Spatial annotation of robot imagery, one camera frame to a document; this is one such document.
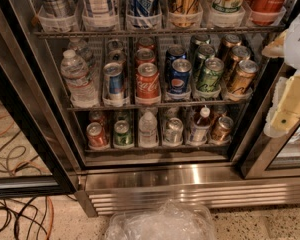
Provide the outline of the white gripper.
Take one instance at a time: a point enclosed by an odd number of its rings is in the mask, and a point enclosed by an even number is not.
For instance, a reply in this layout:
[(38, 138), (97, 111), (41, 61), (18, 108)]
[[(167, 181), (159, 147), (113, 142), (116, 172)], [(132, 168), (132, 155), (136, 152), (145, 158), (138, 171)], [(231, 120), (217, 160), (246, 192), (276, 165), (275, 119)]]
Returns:
[[(262, 50), (268, 58), (283, 58), (287, 65), (300, 70), (300, 13), (289, 28), (280, 33)], [(275, 85), (272, 107), (269, 109), (263, 132), (279, 138), (300, 121), (300, 71), (289, 78), (280, 77)]]

